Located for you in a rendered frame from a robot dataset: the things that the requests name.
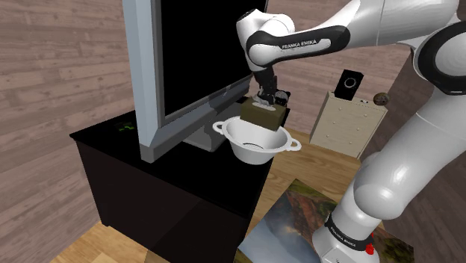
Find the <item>small black round object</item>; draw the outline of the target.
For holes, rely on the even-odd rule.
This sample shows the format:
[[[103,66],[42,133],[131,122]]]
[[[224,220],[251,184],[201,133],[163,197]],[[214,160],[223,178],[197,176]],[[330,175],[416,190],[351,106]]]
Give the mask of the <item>small black round object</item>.
[[[285,90],[277,90],[275,92],[275,103],[283,107],[287,107],[291,93]]]

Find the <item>olive brown tissue box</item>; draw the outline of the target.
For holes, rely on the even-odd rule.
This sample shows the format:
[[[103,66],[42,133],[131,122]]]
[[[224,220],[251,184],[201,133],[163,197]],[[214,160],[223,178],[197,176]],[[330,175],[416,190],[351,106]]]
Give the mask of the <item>olive brown tissue box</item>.
[[[282,126],[287,110],[281,105],[266,106],[248,98],[241,104],[240,118],[275,132]]]

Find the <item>grey flat screen television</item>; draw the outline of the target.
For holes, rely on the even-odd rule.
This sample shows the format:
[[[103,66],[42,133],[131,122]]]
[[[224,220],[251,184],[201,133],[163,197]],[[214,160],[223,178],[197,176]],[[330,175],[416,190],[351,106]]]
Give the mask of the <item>grey flat screen television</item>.
[[[252,78],[236,31],[269,0],[122,0],[142,160],[184,141],[213,152]]]

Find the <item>beige chest of drawers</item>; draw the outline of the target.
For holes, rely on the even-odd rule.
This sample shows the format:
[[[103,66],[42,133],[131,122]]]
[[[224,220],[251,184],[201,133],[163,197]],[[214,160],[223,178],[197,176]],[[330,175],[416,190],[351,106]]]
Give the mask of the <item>beige chest of drawers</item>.
[[[326,94],[311,130],[309,143],[354,158],[360,158],[388,112],[387,93],[373,99],[355,96],[364,75],[345,69],[336,88]]]

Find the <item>landscape patterned robot stand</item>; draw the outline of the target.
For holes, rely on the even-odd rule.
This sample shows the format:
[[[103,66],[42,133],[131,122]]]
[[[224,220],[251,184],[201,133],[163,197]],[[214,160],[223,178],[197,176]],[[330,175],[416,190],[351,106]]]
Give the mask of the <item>landscape patterned robot stand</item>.
[[[355,203],[294,180],[239,245],[233,263],[415,263],[414,249]]]

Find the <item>black television cabinet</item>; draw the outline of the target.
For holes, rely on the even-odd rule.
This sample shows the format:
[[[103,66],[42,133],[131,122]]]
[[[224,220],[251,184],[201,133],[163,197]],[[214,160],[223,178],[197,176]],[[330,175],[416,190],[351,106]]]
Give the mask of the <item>black television cabinet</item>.
[[[270,163],[249,165],[229,142],[179,143],[140,157],[134,112],[74,132],[101,222],[170,263],[233,263]]]

